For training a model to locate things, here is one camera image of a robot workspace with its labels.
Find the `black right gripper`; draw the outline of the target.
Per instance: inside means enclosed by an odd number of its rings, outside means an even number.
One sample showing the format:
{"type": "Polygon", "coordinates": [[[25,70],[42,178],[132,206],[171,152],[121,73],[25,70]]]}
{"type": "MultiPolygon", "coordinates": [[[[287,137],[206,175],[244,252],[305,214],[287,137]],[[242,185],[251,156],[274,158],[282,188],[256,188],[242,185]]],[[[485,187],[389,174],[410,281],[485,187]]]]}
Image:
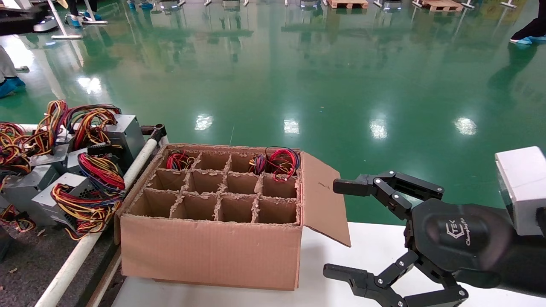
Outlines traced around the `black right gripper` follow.
{"type": "Polygon", "coordinates": [[[333,191],[375,197],[400,220],[412,220],[412,247],[417,252],[408,250],[379,275],[324,264],[323,276],[347,282],[353,295],[372,299],[382,307],[458,307],[469,295],[456,280],[478,288],[499,286],[501,276],[495,272],[495,263],[502,246],[495,242],[503,233],[502,209],[445,203],[441,201],[443,187],[396,171],[335,179],[333,191]],[[404,194],[425,202],[412,208],[404,194]],[[443,289],[406,297],[396,293],[393,284],[414,267],[443,289]]]}

